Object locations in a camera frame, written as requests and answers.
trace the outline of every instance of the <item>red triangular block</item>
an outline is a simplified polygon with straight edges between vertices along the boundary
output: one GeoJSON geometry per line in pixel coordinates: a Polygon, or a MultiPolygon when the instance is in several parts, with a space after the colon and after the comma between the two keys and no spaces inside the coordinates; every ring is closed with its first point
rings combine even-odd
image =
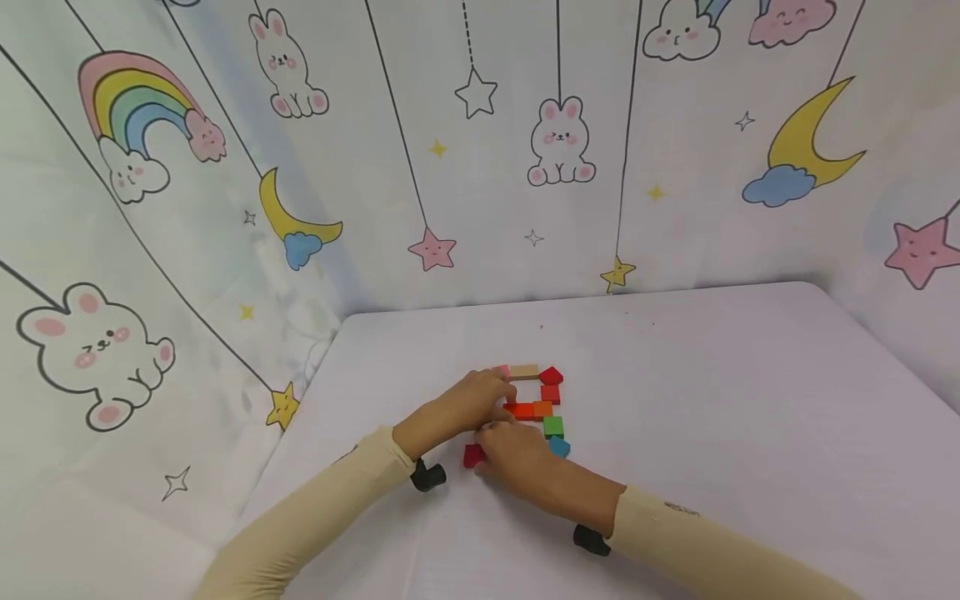
{"type": "Polygon", "coordinates": [[[540,383],[543,385],[560,385],[564,383],[564,374],[557,371],[556,367],[550,367],[540,374],[540,383]]]}

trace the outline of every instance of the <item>white table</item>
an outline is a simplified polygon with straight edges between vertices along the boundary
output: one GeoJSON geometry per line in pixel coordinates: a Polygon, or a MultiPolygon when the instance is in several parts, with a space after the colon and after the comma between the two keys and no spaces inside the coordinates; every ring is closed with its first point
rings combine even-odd
{"type": "MultiPolygon", "coordinates": [[[[527,362],[566,376],[571,460],[865,597],[960,594],[960,418],[805,283],[351,317],[238,527],[469,369],[527,362]]],[[[388,495],[287,597],[686,597],[488,488],[460,465],[466,442],[426,457],[445,486],[388,495]]]]}

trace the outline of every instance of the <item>crescent moon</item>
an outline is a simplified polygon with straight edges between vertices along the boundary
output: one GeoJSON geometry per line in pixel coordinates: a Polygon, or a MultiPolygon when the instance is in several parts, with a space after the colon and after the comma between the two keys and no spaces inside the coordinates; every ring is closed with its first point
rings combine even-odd
{"type": "Polygon", "coordinates": [[[260,203],[263,205],[267,220],[274,228],[274,233],[281,240],[289,233],[303,232],[307,235],[316,235],[321,242],[329,244],[340,237],[344,230],[342,221],[332,225],[320,225],[292,217],[280,204],[280,197],[276,194],[276,168],[267,171],[260,180],[260,203]]]}
{"type": "Polygon", "coordinates": [[[816,178],[813,187],[820,187],[839,180],[867,154],[863,151],[849,158],[830,160],[820,156],[813,143],[813,137],[824,114],[851,81],[853,77],[831,85],[790,115],[770,145],[767,161],[771,169],[782,164],[806,169],[807,173],[816,178]]]}

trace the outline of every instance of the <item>arm sleeve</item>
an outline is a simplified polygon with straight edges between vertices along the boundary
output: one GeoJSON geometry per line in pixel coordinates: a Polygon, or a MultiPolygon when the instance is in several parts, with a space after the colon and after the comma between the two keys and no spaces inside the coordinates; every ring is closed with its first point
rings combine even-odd
{"type": "Polygon", "coordinates": [[[279,598],[304,565],[413,471],[393,428],[380,427],[229,541],[194,600],[279,598]]]}
{"type": "Polygon", "coordinates": [[[632,487],[617,503],[608,544],[703,598],[860,597],[803,563],[632,487]]]}

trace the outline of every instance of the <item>red block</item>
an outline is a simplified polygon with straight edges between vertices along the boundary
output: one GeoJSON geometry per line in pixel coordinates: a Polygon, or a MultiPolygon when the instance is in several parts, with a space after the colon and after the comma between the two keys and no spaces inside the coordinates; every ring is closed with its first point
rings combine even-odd
{"type": "Polygon", "coordinates": [[[484,454],[480,444],[467,444],[467,446],[464,447],[464,468],[474,468],[477,466],[477,463],[486,458],[487,455],[484,454]]]}
{"type": "Polygon", "coordinates": [[[559,385],[541,385],[540,399],[544,402],[553,402],[560,404],[560,386],[559,385]]]}
{"type": "Polygon", "coordinates": [[[564,383],[564,374],[557,371],[556,367],[550,367],[540,374],[540,383],[543,385],[560,385],[564,383]]]}
{"type": "Polygon", "coordinates": [[[532,402],[517,402],[516,404],[504,404],[503,407],[510,411],[516,420],[534,420],[534,405],[532,402]]]}

